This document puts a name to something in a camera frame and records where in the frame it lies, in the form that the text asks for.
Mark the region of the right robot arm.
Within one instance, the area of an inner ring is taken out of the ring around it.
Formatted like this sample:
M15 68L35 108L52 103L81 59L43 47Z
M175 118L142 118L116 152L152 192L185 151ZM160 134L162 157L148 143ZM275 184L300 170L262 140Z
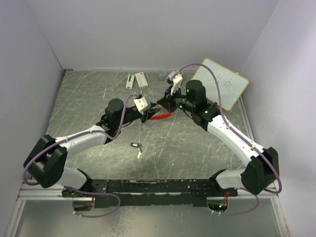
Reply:
M190 113L196 125L219 138L245 166L244 169L221 170L214 174L209 185L214 196L221 196L229 188L243 188L257 195L279 178L277 151L249 139L221 114L216 104L208 103L201 81L188 81L185 94L181 92L181 79L167 82L169 87L158 104L170 113L177 109Z

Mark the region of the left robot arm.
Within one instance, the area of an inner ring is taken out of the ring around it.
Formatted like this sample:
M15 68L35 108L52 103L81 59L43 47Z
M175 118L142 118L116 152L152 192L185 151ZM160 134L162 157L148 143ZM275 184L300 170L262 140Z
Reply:
M41 137L25 160L23 181L32 185L26 175L34 179L34 185L49 188L55 184L74 188L80 197L91 194L91 178L82 170L66 167L66 160L95 146L105 145L117 139L121 128L135 120L148 121L160 111L157 104L148 102L145 97L134 99L134 106L126 101L112 99L99 122L94 126L63 137L50 135Z

